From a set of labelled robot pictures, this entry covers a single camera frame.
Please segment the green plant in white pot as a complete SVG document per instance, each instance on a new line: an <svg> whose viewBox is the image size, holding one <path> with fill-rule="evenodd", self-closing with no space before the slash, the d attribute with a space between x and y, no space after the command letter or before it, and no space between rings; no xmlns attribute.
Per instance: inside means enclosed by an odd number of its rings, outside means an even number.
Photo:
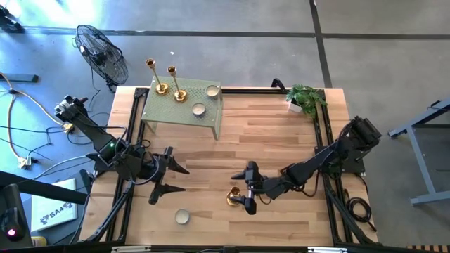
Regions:
<svg viewBox="0 0 450 253"><path fill-rule="evenodd" d="M286 100L301 107L302 112L315 118L318 104L327 106L327 102L319 90L303 84L295 84L286 94Z"/></svg>

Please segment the black stand with indicator light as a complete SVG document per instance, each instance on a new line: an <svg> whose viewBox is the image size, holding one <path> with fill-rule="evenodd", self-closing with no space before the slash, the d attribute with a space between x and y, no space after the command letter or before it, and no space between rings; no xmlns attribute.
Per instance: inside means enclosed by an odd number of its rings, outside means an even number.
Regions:
<svg viewBox="0 0 450 253"><path fill-rule="evenodd" d="M19 187L10 184L0 190L0 251L32 246Z"/></svg>

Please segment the green perforated metal shelf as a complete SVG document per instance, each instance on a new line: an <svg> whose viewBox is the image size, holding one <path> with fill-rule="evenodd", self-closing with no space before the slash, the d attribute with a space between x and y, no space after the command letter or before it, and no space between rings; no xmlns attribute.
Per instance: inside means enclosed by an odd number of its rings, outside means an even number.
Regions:
<svg viewBox="0 0 450 253"><path fill-rule="evenodd" d="M153 80L141 117L150 130L156 132L159 123L207 127L212 130L214 139L218 140L223 108L221 84L214 81L179 78L177 79L179 88L187 92L187 100L180 103L174 99L176 91L174 80L171 77L161 77L160 81L169 86L169 92L163 96L158 95L155 92L157 81ZM207 97L205 89L210 85L220 88L217 99ZM192 113L192 106L195 103L205 105L206 112L202 117L196 117Z"/></svg>

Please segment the black boom bar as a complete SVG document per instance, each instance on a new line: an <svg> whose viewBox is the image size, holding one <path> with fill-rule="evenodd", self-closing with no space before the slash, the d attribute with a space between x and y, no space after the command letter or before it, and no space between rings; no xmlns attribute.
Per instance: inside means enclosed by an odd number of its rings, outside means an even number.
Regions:
<svg viewBox="0 0 450 253"><path fill-rule="evenodd" d="M74 204L84 204L88 198L86 193L81 193L76 190L70 190L55 186L49 183L27 179L15 174L10 174L0 171L0 188L16 185L19 193L26 193L29 195L38 195L52 200L59 200L64 202L71 202Z"/></svg>

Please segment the silver metal bracket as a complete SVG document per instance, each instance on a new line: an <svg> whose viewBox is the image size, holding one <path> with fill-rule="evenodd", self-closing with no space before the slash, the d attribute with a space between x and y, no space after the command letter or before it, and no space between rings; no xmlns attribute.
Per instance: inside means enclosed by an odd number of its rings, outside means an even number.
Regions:
<svg viewBox="0 0 450 253"><path fill-rule="evenodd" d="M341 247L308 247L308 253L347 253L347 248Z"/></svg>
<svg viewBox="0 0 450 253"><path fill-rule="evenodd" d="M112 247L110 253L147 253L151 252L151 246L145 245L126 245Z"/></svg>

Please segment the white SA4 labelled box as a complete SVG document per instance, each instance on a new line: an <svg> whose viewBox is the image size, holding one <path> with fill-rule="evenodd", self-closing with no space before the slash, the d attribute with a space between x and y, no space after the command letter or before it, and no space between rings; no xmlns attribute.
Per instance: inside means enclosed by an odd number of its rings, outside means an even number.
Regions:
<svg viewBox="0 0 450 253"><path fill-rule="evenodd" d="M77 219L77 205L33 195L31 216L31 231L42 231Z"/></svg>

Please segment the black floor bar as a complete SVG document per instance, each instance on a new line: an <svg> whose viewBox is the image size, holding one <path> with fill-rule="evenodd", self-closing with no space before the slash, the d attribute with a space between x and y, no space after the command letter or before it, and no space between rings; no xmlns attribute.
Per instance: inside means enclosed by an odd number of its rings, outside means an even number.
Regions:
<svg viewBox="0 0 450 253"><path fill-rule="evenodd" d="M6 77L10 82L37 83L39 76L35 74L0 74L0 80L5 81Z"/></svg>

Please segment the black floor fan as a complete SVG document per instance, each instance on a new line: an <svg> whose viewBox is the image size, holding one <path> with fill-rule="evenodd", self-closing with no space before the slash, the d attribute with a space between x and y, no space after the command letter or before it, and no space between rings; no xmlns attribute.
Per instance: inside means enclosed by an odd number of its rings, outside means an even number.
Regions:
<svg viewBox="0 0 450 253"><path fill-rule="evenodd" d="M110 92L125 84L129 71L123 52L104 33L91 25L78 25L75 44L92 70L105 80Z"/></svg>

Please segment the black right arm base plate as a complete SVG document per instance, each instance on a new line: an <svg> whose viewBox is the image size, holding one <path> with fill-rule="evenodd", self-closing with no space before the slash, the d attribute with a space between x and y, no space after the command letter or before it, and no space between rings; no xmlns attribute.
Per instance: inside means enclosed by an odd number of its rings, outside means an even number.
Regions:
<svg viewBox="0 0 450 253"><path fill-rule="evenodd" d="M362 152L354 148L339 148L336 145L319 147L319 151L308 160L327 174L365 172Z"/></svg>

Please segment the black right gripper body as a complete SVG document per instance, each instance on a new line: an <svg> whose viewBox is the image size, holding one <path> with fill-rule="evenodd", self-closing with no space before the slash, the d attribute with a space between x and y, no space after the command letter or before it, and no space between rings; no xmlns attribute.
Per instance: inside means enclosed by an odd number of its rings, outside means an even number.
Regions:
<svg viewBox="0 0 450 253"><path fill-rule="evenodd" d="M268 197L278 197L285 192L285 181L282 177L272 177L256 182L251 187L254 194L265 194Z"/></svg>

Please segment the grey metal cart frame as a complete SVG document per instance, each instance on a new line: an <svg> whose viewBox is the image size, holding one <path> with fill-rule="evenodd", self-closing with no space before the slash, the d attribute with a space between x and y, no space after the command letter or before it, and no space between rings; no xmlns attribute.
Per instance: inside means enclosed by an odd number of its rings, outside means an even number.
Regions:
<svg viewBox="0 0 450 253"><path fill-rule="evenodd" d="M450 97L434 102L425 112L388 131L391 139L402 134L409 137L427 188L426 194L411 198L412 205L450 200L450 190L438 191L430 175L430 170L441 164L443 171L450 172L450 124L431 123L447 112L450 113Z"/></svg>

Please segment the gold candlestick holder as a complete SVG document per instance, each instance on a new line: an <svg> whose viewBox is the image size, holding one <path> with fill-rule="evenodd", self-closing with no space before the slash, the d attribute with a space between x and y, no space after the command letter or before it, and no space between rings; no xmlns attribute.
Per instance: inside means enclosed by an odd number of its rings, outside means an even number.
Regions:
<svg viewBox="0 0 450 253"><path fill-rule="evenodd" d="M160 81L158 74L155 70L155 60L153 58L148 58L146 60L146 65L153 71L154 77L157 81L157 84L155 85L155 92L161 96L167 94L169 91L169 87L166 83L162 83Z"/></svg>
<svg viewBox="0 0 450 253"><path fill-rule="evenodd" d="M240 197L240 188L232 187L232 189L230 189L230 191L227 193L226 201L230 206L238 206L240 204Z"/></svg>
<svg viewBox="0 0 450 253"><path fill-rule="evenodd" d="M176 91L174 93L175 101L180 102L180 103L186 101L187 100L187 92L185 90L179 88L178 81L176 80L176 67L174 65L169 66L167 68L167 72L173 78L174 83L175 83L175 87L176 87Z"/></svg>

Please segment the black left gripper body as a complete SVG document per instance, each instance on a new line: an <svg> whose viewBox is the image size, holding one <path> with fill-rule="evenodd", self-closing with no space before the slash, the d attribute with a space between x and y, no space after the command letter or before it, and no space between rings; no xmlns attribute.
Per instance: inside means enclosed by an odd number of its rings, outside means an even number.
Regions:
<svg viewBox="0 0 450 253"><path fill-rule="evenodd" d="M162 185L165 175L165 159L161 156L152 156L150 160L142 162L142 184L154 183L154 188Z"/></svg>

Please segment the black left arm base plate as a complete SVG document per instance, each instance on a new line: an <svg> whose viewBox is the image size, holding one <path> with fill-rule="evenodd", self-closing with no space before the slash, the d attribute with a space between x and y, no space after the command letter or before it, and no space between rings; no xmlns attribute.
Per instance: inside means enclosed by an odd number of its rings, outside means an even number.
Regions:
<svg viewBox="0 0 450 253"><path fill-rule="evenodd" d="M141 159L132 155L116 155L109 162L105 161L98 153L86 155L95 162L98 171L116 171L117 169L138 173L141 170Z"/></svg>

